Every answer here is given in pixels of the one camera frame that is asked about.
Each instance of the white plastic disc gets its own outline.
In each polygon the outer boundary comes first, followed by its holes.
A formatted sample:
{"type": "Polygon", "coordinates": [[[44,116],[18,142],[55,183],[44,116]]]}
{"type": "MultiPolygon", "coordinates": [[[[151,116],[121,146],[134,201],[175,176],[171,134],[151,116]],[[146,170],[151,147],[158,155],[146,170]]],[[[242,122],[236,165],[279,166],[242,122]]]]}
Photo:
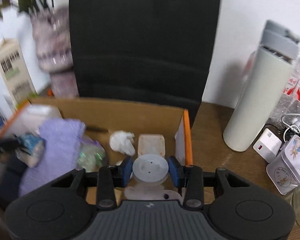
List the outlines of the white plastic disc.
{"type": "Polygon", "coordinates": [[[161,184],[167,178],[169,166],[165,158],[156,154],[146,154],[134,161],[132,171],[137,181],[161,184]]]}

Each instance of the white wall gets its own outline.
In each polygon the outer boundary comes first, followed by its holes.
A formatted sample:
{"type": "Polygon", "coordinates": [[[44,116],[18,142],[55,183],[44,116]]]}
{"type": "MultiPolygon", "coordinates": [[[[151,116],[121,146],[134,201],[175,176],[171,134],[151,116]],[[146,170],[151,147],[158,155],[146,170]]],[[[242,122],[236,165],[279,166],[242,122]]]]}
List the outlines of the white wall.
{"type": "MultiPolygon", "coordinates": [[[[68,0],[54,0],[55,6],[67,4],[68,0]]],[[[35,44],[32,38],[32,27],[28,15],[18,14],[15,9],[3,11],[3,21],[0,20],[0,40],[2,38],[18,38],[25,62],[37,92],[44,89],[50,82],[48,74],[43,73],[38,67],[38,61],[35,54],[35,44]]],[[[0,109],[5,117],[11,115],[8,104],[3,93],[8,90],[0,74],[0,109]]]]}
{"type": "MultiPolygon", "coordinates": [[[[55,0],[58,5],[68,0],[55,0]]],[[[38,68],[32,39],[31,23],[27,16],[11,9],[4,12],[0,22],[0,39],[19,39],[30,76],[37,90],[49,78],[38,68]]],[[[202,100],[235,107],[242,89],[242,71],[252,51],[256,49],[264,23],[275,20],[300,35],[300,0],[221,0],[214,53],[202,100]]],[[[11,112],[2,96],[5,85],[0,75],[0,108],[11,112]]]]}
{"type": "Polygon", "coordinates": [[[222,0],[210,73],[202,101],[235,107],[242,72],[272,19],[300,35],[300,0],[222,0]]]}

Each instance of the printed illustration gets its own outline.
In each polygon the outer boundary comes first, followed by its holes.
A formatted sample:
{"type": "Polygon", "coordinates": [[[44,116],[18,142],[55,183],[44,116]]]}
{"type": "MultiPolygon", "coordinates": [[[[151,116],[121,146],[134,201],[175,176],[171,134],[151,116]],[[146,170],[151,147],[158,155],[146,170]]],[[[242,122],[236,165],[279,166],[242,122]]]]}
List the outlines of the printed illustration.
{"type": "Polygon", "coordinates": [[[300,152],[300,138],[296,137],[293,140],[293,147],[290,150],[290,155],[293,155],[293,159],[295,159],[299,152],[300,152]]]}
{"type": "Polygon", "coordinates": [[[274,171],[274,179],[280,187],[288,187],[291,184],[291,176],[283,167],[277,168],[274,171]]]}

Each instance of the wooden table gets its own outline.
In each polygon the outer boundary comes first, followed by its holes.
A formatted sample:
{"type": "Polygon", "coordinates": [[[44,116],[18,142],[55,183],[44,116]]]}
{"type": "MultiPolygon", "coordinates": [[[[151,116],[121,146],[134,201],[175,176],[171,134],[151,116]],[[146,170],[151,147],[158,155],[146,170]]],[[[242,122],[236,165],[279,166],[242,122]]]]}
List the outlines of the wooden table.
{"type": "MultiPolygon", "coordinates": [[[[192,127],[194,164],[204,171],[226,167],[272,193],[280,195],[266,174],[267,162],[250,146],[245,152],[231,150],[222,138],[232,108],[202,103],[192,127]]],[[[205,189],[205,203],[214,200],[213,191],[205,189]]],[[[289,240],[300,240],[300,228],[295,226],[289,240]]]]}

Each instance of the white charger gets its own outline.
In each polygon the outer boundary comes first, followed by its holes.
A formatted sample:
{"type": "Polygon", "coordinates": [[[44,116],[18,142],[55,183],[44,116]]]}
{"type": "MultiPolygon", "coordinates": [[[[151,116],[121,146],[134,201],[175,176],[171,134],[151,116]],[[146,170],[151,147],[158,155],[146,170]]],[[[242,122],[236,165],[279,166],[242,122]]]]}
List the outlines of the white charger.
{"type": "Polygon", "coordinates": [[[268,128],[259,137],[254,144],[253,149],[268,163],[272,162],[277,156],[282,141],[268,128]]]}

